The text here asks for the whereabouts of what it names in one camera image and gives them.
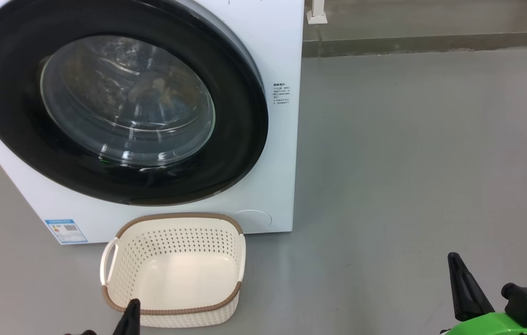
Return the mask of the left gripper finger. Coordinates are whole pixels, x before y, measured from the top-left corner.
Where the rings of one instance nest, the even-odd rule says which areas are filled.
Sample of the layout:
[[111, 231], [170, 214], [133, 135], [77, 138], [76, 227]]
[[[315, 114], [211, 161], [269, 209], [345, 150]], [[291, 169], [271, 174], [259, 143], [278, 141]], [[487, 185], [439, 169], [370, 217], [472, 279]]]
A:
[[140, 335], [141, 311], [140, 299], [132, 299], [117, 323], [113, 335]]

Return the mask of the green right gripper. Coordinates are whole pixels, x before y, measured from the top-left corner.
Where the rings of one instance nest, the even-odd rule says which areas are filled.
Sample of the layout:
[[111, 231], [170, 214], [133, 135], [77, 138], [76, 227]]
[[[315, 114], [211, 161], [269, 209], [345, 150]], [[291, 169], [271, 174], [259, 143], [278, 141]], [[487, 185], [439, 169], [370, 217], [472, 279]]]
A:
[[448, 268], [454, 316], [460, 323], [441, 335], [527, 335], [527, 327], [495, 312], [459, 253], [448, 253]]

